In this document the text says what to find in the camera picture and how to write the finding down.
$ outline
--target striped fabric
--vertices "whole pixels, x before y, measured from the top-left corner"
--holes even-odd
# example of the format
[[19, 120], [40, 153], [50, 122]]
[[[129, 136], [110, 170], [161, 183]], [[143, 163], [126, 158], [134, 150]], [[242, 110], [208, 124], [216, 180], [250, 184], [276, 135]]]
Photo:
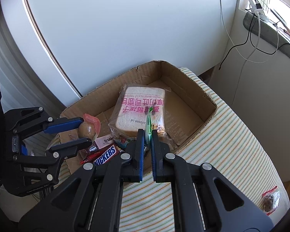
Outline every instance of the striped fabric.
[[[194, 80], [217, 104], [212, 120], [188, 145], [176, 154], [187, 162], [211, 163], [258, 207], [263, 192], [278, 186], [281, 194], [278, 209], [270, 215], [276, 224], [290, 207], [282, 181], [266, 152], [231, 108], [194, 73], [181, 71]], [[62, 165], [60, 182], [70, 172]], [[169, 183], [154, 183], [152, 174], [141, 183], [128, 186], [123, 192], [120, 232], [174, 231], [172, 192]]]

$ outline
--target small plastic bag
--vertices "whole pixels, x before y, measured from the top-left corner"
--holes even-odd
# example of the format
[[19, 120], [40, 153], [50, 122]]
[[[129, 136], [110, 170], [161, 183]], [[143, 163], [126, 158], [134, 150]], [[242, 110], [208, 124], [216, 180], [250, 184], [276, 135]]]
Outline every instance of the small plastic bag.
[[166, 137], [164, 102], [164, 89], [126, 84], [108, 124], [118, 146], [125, 149], [129, 142], [136, 139], [138, 129], [145, 130], [150, 108], [151, 129], [156, 129], [158, 136]]
[[267, 215], [272, 214], [278, 207], [280, 192], [277, 186], [262, 194], [263, 210]]

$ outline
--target red wrapper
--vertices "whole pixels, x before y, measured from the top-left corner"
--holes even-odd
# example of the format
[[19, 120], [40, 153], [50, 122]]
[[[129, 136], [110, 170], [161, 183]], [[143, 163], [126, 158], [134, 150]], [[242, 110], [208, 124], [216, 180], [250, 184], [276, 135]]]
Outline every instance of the red wrapper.
[[116, 145], [108, 145], [101, 149], [99, 152], [89, 155], [86, 159], [82, 160], [81, 165], [87, 162], [93, 162], [96, 166], [108, 162], [110, 159], [116, 155], [122, 153], [123, 150], [118, 148]]

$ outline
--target white wall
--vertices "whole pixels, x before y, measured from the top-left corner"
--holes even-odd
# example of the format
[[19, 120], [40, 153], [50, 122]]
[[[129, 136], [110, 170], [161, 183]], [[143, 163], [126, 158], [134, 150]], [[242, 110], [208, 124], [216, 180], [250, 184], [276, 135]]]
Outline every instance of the white wall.
[[[245, 42], [248, 30], [243, 26], [245, 11], [236, 10], [231, 38], [235, 44]], [[257, 36], [252, 34], [256, 43]], [[228, 42], [225, 55], [233, 45]], [[259, 49], [274, 52], [275, 47], [260, 39]], [[253, 51], [249, 40], [238, 47], [244, 57]], [[262, 62], [270, 56], [256, 51], [250, 60]], [[256, 136], [273, 161], [282, 181], [290, 180], [290, 59], [278, 51], [266, 63], [247, 62], [236, 93], [239, 73], [244, 63], [235, 49], [221, 70], [215, 68], [210, 87], [237, 113]]]
[[[230, 30], [236, 0], [222, 1]], [[151, 60], [166, 60], [201, 74], [220, 61], [227, 43], [219, 0], [28, 2], [47, 45], [82, 95]], [[17, 18], [7, 21], [17, 24]], [[15, 38], [26, 34], [20, 34], [21, 25], [11, 28]]]

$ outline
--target silver screw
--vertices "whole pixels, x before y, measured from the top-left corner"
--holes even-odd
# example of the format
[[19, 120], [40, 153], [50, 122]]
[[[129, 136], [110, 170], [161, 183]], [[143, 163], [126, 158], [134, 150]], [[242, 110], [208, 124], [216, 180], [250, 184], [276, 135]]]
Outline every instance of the silver screw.
[[51, 181], [53, 179], [53, 176], [51, 174], [48, 174], [46, 177], [49, 181]]
[[171, 160], [171, 159], [175, 159], [175, 154], [174, 154], [174, 153], [167, 153], [167, 154], [165, 155], [165, 157], [166, 157], [167, 159], [169, 159], [169, 160]]
[[204, 170], [211, 170], [212, 165], [209, 164], [209, 163], [204, 163], [204, 164], [202, 165], [202, 167], [203, 167]]
[[83, 165], [83, 168], [85, 170], [91, 170], [93, 168], [93, 164], [92, 163], [86, 163]]
[[129, 153], [123, 153], [121, 156], [120, 156], [122, 159], [130, 159], [130, 154]]

